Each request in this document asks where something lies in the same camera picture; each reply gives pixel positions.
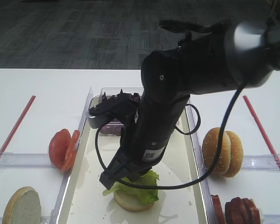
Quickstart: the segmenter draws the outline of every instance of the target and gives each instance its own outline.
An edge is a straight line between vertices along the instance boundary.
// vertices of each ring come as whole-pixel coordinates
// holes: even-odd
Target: meat slice
[[[244,221],[245,224],[249,224],[250,220],[249,220],[249,215],[247,212],[247,209],[245,207],[244,202],[239,198],[239,197],[235,197],[231,200],[232,203],[235,203],[238,207],[238,210],[240,212],[240,215]]]
[[[213,201],[213,206],[214,206],[215,214],[217,216],[218,224],[226,224],[219,196],[212,195],[211,199]]]
[[[227,224],[245,224],[237,204],[234,202],[225,204],[225,218]]]
[[[243,198],[242,201],[249,215],[249,224],[260,224],[260,214],[255,204],[248,198]]]

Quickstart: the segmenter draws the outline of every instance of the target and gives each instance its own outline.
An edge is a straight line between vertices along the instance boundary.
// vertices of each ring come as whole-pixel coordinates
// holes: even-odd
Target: barcode label
[[[157,159],[161,155],[163,149],[164,148],[160,148],[160,149],[156,149],[156,150],[146,150],[143,155],[142,161],[150,162],[150,161]]]
[[[145,159],[152,159],[154,157],[155,153],[146,153],[145,154]]]

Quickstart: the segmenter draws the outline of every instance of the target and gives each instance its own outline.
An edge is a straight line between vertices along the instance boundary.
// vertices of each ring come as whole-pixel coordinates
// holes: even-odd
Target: table surface
[[[66,127],[72,133],[77,128],[90,87],[94,96],[100,94],[101,88],[140,88],[140,71],[0,69],[0,148],[30,97],[36,95],[6,151],[46,153],[56,131]],[[191,96],[203,118],[198,131],[200,140],[209,127],[220,126],[233,93]],[[280,153],[280,72],[274,72],[263,86],[244,90],[244,94],[250,99],[275,150]],[[231,118],[237,119],[242,126],[252,125],[254,120],[247,118],[249,111],[242,98],[236,103],[235,111]],[[31,131],[34,129],[38,131],[38,138]],[[258,151],[256,147],[255,154],[261,152],[263,150]]]

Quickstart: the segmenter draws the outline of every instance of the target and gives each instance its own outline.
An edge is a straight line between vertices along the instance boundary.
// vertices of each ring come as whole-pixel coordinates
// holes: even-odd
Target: gray carpet floor
[[[161,19],[264,25],[269,14],[266,0],[0,0],[0,68],[139,69],[183,38]]]

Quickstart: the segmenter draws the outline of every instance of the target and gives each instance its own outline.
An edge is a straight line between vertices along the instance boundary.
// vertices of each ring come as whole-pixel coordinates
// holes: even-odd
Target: bread slice
[[[223,176],[234,177],[241,169],[244,151],[241,139],[234,132],[226,131],[226,133],[231,141],[231,159],[229,169]]]
[[[40,224],[41,203],[32,187],[18,189],[10,198],[2,224]]]
[[[154,204],[142,204],[135,196],[126,194],[125,192],[120,190],[114,192],[114,198],[122,208],[132,212],[141,212],[148,210]]]
[[[202,143],[203,161],[206,168],[210,168],[217,152],[219,127],[215,127],[209,130],[205,135]],[[223,133],[222,149],[219,161],[213,171],[213,174],[222,175],[225,174],[230,165],[231,160],[231,141],[226,132]]]

